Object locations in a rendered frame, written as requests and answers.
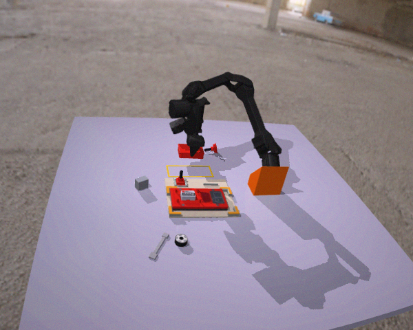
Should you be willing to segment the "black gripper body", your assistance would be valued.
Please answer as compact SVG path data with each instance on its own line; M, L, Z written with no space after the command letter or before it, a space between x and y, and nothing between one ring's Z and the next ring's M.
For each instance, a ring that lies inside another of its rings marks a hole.
M192 135L187 136L187 146L197 146L197 147L204 147L205 141L204 138L199 135L198 133L202 132L202 123L204 122L202 118L191 118L187 116L189 129L187 132Z

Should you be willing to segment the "small black toy tyre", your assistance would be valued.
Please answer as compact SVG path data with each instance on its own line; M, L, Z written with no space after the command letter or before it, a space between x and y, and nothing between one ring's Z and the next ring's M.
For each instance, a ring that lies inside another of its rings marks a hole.
M185 234L177 234L174 242L178 247L184 247L187 245L188 237Z

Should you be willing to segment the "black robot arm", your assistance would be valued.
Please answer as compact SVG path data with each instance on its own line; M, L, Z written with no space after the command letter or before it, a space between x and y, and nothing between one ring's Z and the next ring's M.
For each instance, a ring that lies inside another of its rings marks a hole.
M230 81L237 82L235 85ZM205 98L196 100L204 92L212 90L216 87L226 86L227 89L234 92L246 109L248 118L254 131L254 138L251 139L254 149L262 159L262 166L279 166L279 156L282 153L282 148L274 141L273 136L266 130L261 115L257 109L254 100L253 82L239 74L232 74L227 71L215 78L210 78L205 81L190 82L185 89L182 90L181 100L169 101L169 115L174 120L169 125L173 134L187 131L189 129L186 117L202 118L204 114L204 106L210 102ZM269 152L271 151L271 152Z

